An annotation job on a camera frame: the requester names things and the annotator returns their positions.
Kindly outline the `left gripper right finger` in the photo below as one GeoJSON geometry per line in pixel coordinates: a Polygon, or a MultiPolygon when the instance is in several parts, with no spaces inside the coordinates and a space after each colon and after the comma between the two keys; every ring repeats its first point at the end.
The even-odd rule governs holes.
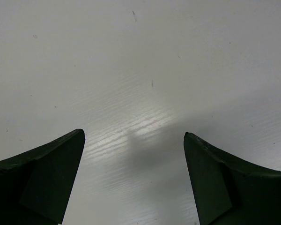
{"type": "Polygon", "coordinates": [[[227,153],[193,133],[184,151],[202,225],[281,225],[281,171],[227,153]]]}

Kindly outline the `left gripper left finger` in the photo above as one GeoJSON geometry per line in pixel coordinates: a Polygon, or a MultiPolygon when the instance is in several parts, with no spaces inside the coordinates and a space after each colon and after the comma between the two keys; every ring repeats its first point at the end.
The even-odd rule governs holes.
{"type": "Polygon", "coordinates": [[[85,144],[83,129],[0,161],[0,225],[60,225],[85,144]]]}

